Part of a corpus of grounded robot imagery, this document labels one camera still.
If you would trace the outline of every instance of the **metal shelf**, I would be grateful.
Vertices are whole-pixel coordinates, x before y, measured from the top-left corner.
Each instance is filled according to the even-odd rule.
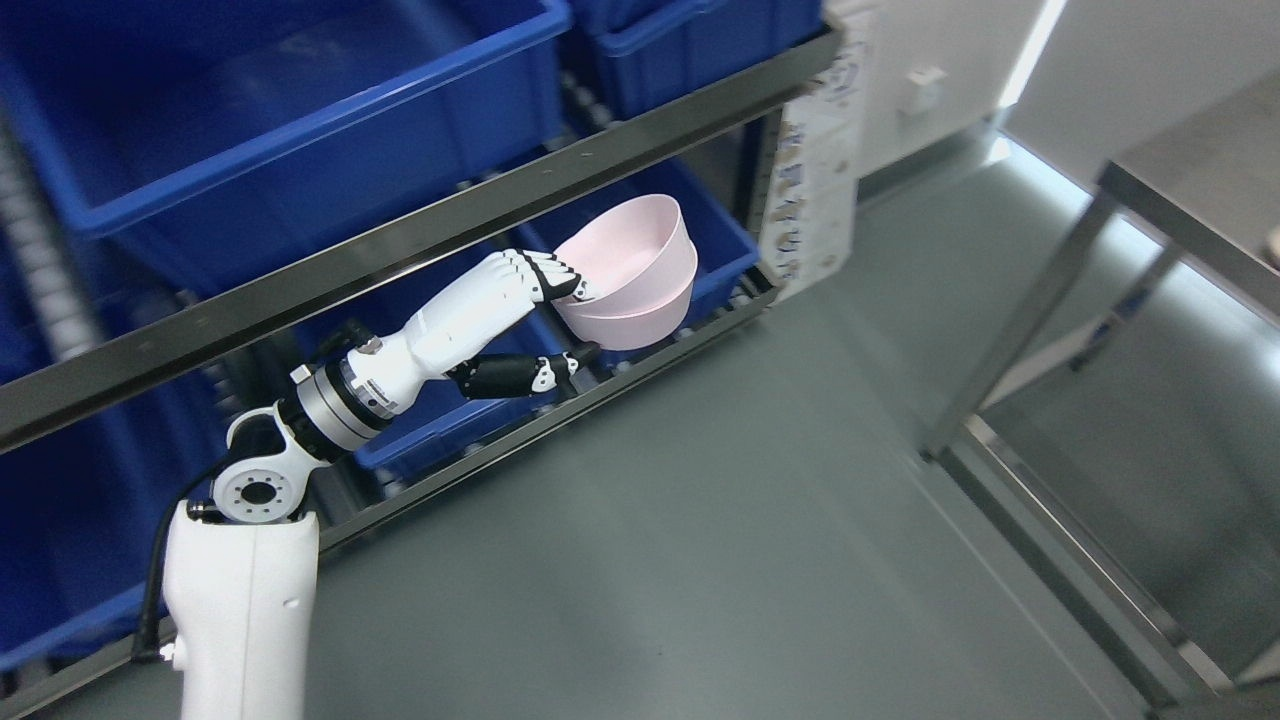
[[[500,233],[596,187],[758,119],[803,91],[836,55],[841,31],[810,41],[645,115],[461,191],[385,225],[264,275],[84,355],[0,386],[0,452],[132,397],[244,345]],[[635,388],[759,316],[777,297],[767,270],[750,270],[731,307],[637,360],[586,378],[571,397],[430,473],[399,495],[358,510],[321,534],[321,557]],[[161,632],[173,635],[165,619]],[[0,701],[22,717],[128,662],[129,638]]]
[[[698,92],[0,386],[0,452],[759,118],[826,69],[840,37],[828,24]]]

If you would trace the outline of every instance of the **pink bowl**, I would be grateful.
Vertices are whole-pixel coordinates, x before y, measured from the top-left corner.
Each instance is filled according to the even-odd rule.
[[[556,302],[562,315],[637,315],[672,300],[698,269],[680,204],[644,195],[588,223],[556,255],[590,281],[595,297]]]
[[[604,350],[639,350],[653,345],[676,332],[689,314],[689,300],[694,295],[694,274],[676,295],[657,306],[630,315],[594,316],[585,313],[568,313],[572,307],[559,306],[557,310],[564,324],[582,340],[595,341]]]

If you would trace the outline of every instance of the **paper poster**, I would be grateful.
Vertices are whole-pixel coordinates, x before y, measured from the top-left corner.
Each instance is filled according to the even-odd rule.
[[[858,177],[876,10],[828,0],[845,24],[835,64],[787,102],[760,231],[760,254],[787,281],[781,299],[838,270],[852,252]]]

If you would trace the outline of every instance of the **white wall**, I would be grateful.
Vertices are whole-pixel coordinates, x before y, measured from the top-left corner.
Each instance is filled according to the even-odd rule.
[[[1043,0],[879,0],[859,176],[991,114],[1042,5]],[[928,65],[948,76],[942,100],[925,115],[904,118],[897,105],[905,76]]]
[[[1069,0],[1006,128],[1088,186],[1108,156],[1276,67],[1277,0]]]

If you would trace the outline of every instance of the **robotic hand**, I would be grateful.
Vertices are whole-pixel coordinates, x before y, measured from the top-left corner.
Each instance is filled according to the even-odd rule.
[[[599,346],[552,357],[476,356],[538,302],[567,296],[588,300],[591,290],[556,256],[494,252],[399,332],[320,368],[298,368],[293,393],[232,424],[228,455],[209,473],[216,475],[211,503],[179,501],[156,541],[166,548],[164,598],[178,626],[159,655],[184,673],[183,720],[301,719],[319,525],[314,514],[294,514],[308,475],[376,437],[428,380],[453,379],[467,397],[525,396],[568,382]],[[136,660],[156,655],[147,651],[155,625],[147,605]]]

